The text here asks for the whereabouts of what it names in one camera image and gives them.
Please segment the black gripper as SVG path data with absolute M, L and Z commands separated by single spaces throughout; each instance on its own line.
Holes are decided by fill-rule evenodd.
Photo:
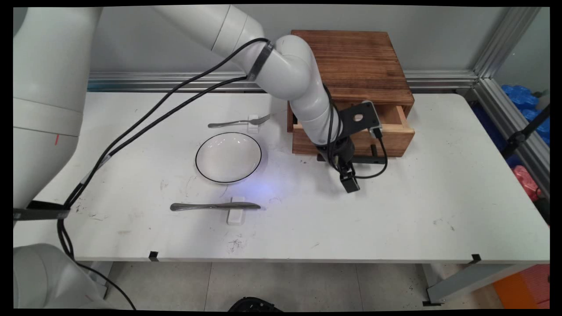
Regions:
M 347 193 L 360 190 L 356 173 L 351 160 L 354 156 L 355 146 L 349 136 L 339 138 L 332 142 L 329 147 L 317 146 L 318 162 L 327 162 L 332 168 L 339 172 L 339 179 Z

